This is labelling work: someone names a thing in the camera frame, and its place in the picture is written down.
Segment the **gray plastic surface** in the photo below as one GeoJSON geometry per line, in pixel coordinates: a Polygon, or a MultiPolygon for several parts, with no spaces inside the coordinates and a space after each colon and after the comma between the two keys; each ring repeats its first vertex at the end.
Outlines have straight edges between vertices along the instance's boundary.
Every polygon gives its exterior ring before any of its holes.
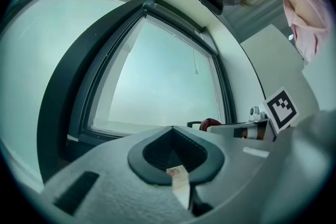
{"type": "Polygon", "coordinates": [[[75,212],[76,219],[92,223],[178,223],[193,218],[172,192],[143,182],[128,166],[129,149],[152,136],[155,129],[106,142],[95,147],[56,174],[42,195],[49,201],[59,197],[83,172],[99,174],[93,188],[75,212]]]}
{"type": "Polygon", "coordinates": [[[102,144],[55,175],[43,196],[53,202],[87,170],[100,174],[75,213],[94,223],[274,223],[290,220],[319,192],[334,165],[336,111],[320,112],[277,140],[241,140],[183,128],[217,145],[225,163],[209,183],[196,186],[202,202],[214,209],[195,218],[170,187],[144,183],[127,164],[128,150],[156,129],[102,144]],[[270,151],[267,158],[244,147],[270,151]]]}

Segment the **small camera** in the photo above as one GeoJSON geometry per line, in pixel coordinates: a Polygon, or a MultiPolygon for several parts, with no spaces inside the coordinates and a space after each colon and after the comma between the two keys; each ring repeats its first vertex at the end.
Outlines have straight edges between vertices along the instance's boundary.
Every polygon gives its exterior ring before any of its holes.
{"type": "Polygon", "coordinates": [[[258,106],[254,106],[253,108],[251,108],[249,121],[258,122],[258,121],[264,120],[265,118],[266,118],[266,114],[264,112],[260,112],[258,106]]]}

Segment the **textured gray panel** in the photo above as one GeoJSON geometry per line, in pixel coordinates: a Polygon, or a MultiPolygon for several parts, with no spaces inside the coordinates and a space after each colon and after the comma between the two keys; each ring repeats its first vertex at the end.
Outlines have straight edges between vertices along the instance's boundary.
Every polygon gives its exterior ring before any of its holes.
{"type": "MultiPolygon", "coordinates": [[[[333,168],[335,121],[326,121],[332,117],[335,112],[319,112],[297,128],[283,130],[251,181],[199,223],[292,222],[289,220],[312,201],[333,168]]],[[[204,195],[212,198],[208,189],[204,195]]]]}
{"type": "Polygon", "coordinates": [[[100,177],[75,213],[78,220],[92,223],[175,224],[193,219],[176,199],[171,187],[146,184],[129,168],[129,149],[163,129],[95,147],[56,174],[46,184],[42,195],[54,202],[83,172],[92,171],[100,177]]]}

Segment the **card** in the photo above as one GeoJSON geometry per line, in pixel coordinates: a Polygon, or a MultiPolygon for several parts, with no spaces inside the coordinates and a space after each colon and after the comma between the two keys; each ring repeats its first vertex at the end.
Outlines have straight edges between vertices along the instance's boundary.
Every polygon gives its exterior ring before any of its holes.
{"type": "Polygon", "coordinates": [[[183,165],[167,169],[167,174],[172,177],[172,189],[174,195],[185,209],[189,207],[190,185],[189,173],[183,165]]]}
{"type": "Polygon", "coordinates": [[[267,116],[277,134],[286,129],[300,115],[293,99],[284,87],[267,98],[263,103],[267,116]]]}

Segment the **black slot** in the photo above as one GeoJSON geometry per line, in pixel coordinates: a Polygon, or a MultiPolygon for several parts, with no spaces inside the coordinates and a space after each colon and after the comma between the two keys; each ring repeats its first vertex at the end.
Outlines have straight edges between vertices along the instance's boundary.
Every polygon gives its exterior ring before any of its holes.
{"type": "Polygon", "coordinates": [[[90,189],[97,181],[99,175],[93,172],[84,172],[66,191],[59,197],[54,205],[59,209],[74,215],[90,189]]]}

